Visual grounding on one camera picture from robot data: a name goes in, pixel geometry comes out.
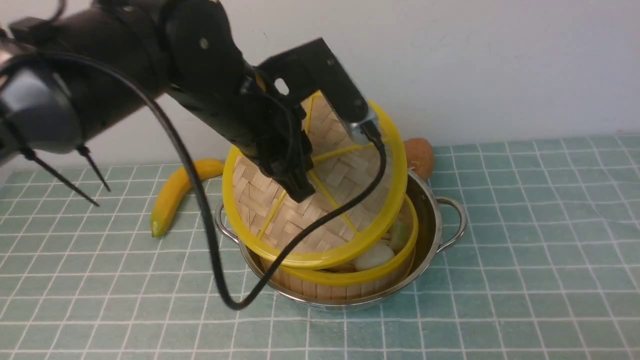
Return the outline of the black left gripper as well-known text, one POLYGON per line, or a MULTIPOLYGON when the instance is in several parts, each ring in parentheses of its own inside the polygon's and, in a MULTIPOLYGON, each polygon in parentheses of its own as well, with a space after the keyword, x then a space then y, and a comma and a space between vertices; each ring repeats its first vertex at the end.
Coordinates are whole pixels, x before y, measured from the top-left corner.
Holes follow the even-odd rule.
POLYGON ((301 203, 316 193, 307 173, 313 146, 302 130, 302 102, 313 78, 296 67, 174 64, 168 94, 234 145, 301 203))

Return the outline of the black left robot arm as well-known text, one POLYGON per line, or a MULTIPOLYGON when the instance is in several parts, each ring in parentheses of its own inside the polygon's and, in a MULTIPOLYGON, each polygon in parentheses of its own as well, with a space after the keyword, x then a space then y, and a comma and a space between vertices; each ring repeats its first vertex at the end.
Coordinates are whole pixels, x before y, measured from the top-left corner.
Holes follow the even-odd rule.
POLYGON ((234 145, 291 199, 314 194, 300 103, 233 40, 214 0, 94 0, 1 30, 1 162, 35 151, 85 157, 87 141, 147 106, 183 163, 191 159, 156 104, 169 95, 234 145))

